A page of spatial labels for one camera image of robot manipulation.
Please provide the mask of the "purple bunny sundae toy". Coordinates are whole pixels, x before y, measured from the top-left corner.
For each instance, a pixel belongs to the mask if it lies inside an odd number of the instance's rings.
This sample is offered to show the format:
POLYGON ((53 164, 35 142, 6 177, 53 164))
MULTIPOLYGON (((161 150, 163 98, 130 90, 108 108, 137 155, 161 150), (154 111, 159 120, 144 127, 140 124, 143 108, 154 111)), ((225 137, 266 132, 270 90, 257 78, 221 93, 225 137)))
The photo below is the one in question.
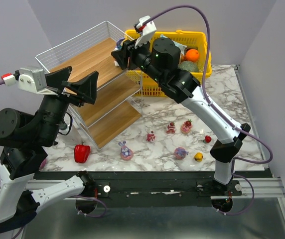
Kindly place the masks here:
MULTIPOLYGON (((121 49, 121 47, 122 47, 122 42, 123 42, 124 40, 125 40, 125 38, 120 38, 120 39, 116 42, 116 46, 115 46, 115 48, 114 48, 115 51, 121 49)), ((119 64, 118 64, 118 62, 117 62, 116 60, 114 60, 114 65, 115 65, 116 67, 119 67, 119 64)))

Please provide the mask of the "purple bunny donut toy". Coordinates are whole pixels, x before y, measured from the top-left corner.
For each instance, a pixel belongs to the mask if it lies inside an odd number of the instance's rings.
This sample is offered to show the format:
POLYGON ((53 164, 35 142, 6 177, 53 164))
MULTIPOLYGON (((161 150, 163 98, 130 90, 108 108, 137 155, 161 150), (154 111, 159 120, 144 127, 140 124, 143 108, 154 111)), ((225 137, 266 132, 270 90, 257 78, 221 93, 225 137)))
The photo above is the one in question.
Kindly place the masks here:
POLYGON ((133 151, 126 146, 126 141, 119 142, 118 145, 121 147, 121 159, 125 161, 131 160, 133 157, 133 151))

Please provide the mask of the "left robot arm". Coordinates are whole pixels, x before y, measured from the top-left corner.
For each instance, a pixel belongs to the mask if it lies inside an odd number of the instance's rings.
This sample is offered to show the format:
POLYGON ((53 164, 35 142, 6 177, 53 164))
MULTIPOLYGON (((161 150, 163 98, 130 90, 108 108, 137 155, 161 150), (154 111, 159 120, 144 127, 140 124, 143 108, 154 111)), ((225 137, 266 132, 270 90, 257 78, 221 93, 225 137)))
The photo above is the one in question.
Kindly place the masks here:
POLYGON ((69 82, 71 73, 71 66, 48 74, 41 68, 25 67, 1 77, 3 84, 16 84, 43 95, 43 100, 32 115, 11 108, 0 111, 0 234, 24 227, 55 202, 97 193, 87 171, 44 189, 26 188, 47 157, 45 149, 56 144, 69 105, 81 107, 96 101, 98 72, 69 82))

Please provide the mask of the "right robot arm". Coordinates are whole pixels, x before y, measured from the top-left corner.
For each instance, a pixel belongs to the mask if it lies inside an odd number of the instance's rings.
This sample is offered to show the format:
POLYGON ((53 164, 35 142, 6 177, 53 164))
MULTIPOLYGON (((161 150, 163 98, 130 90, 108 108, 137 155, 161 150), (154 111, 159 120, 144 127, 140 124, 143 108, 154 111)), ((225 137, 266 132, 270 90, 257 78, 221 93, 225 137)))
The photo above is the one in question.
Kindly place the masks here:
POLYGON ((231 119, 220 107, 205 98, 200 82, 188 71, 180 69, 180 49, 165 37, 136 47, 135 40, 125 40, 121 49, 111 53, 124 70, 140 68, 152 78, 166 96, 196 114, 217 136, 210 150, 216 160, 214 179, 227 185, 232 179, 232 159, 251 130, 247 123, 231 119))

